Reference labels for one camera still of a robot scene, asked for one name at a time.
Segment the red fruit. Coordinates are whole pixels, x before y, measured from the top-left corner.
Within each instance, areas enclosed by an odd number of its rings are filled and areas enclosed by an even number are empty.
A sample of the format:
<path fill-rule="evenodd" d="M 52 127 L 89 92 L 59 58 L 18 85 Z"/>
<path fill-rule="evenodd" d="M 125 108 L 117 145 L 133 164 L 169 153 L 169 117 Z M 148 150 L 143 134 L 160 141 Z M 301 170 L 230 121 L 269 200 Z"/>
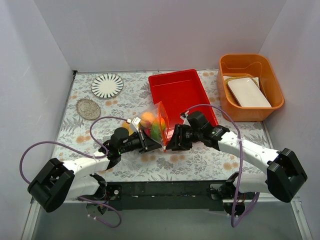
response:
<path fill-rule="evenodd" d="M 151 135 L 151 130 L 149 128 L 144 128 L 144 131 L 148 136 Z"/>

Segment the green red mango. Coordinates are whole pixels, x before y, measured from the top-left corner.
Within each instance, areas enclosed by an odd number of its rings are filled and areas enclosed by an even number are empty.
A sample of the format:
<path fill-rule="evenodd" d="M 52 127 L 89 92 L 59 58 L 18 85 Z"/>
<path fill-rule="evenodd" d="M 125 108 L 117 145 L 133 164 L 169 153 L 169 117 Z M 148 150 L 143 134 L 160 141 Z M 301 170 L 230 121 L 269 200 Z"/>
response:
<path fill-rule="evenodd" d="M 150 137 L 160 142 L 162 140 L 162 132 L 166 129 L 166 123 L 163 117 L 156 118 L 151 126 Z"/>

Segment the clear zip top bag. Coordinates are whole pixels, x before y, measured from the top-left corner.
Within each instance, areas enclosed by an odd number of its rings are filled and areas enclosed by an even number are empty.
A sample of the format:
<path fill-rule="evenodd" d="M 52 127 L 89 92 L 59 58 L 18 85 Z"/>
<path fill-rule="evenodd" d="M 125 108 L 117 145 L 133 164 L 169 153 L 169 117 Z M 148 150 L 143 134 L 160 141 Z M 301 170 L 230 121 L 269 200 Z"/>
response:
<path fill-rule="evenodd" d="M 136 115 L 139 118 L 138 128 L 166 150 L 169 134 L 169 118 L 161 101 L 147 107 Z"/>

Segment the orange peach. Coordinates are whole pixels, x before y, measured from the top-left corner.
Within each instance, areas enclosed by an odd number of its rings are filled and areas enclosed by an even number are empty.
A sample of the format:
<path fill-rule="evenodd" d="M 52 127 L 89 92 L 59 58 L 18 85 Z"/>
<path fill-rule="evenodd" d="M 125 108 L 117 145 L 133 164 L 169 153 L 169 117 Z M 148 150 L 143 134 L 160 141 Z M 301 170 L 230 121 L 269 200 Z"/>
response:
<path fill-rule="evenodd" d="M 145 128 L 149 128 L 150 126 L 152 126 L 153 122 L 155 120 L 155 116 L 152 112 L 144 112 L 142 115 L 141 115 L 141 125 Z"/>

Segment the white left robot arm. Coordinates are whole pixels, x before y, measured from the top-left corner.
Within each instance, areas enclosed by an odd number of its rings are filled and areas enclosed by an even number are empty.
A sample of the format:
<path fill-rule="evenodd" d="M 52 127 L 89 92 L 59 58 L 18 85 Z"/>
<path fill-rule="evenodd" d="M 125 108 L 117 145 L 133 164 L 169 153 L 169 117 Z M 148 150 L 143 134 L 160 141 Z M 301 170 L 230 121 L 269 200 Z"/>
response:
<path fill-rule="evenodd" d="M 48 213 L 69 199 L 84 196 L 95 201 L 104 200 L 108 183 L 99 172 L 117 165 L 123 153 L 134 150 L 145 153 L 160 149 L 166 143 L 163 132 L 142 128 L 130 134 L 126 128 L 118 127 L 93 158 L 81 157 L 70 162 L 50 159 L 31 181 L 27 191 Z"/>

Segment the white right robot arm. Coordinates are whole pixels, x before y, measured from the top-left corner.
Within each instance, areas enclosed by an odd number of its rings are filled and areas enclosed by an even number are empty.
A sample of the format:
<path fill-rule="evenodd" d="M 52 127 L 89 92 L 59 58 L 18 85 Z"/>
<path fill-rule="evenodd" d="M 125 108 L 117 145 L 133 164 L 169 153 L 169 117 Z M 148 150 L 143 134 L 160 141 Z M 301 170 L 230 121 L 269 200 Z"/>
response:
<path fill-rule="evenodd" d="M 267 193 L 289 203 L 308 177 L 296 154 L 284 148 L 282 151 L 260 146 L 238 136 L 228 128 L 212 124 L 203 113 L 196 111 L 186 118 L 186 124 L 176 124 L 167 150 L 188 151 L 193 143 L 201 142 L 206 147 L 236 157 L 255 166 L 261 173 L 235 172 L 218 193 L 237 199 L 245 193 Z"/>

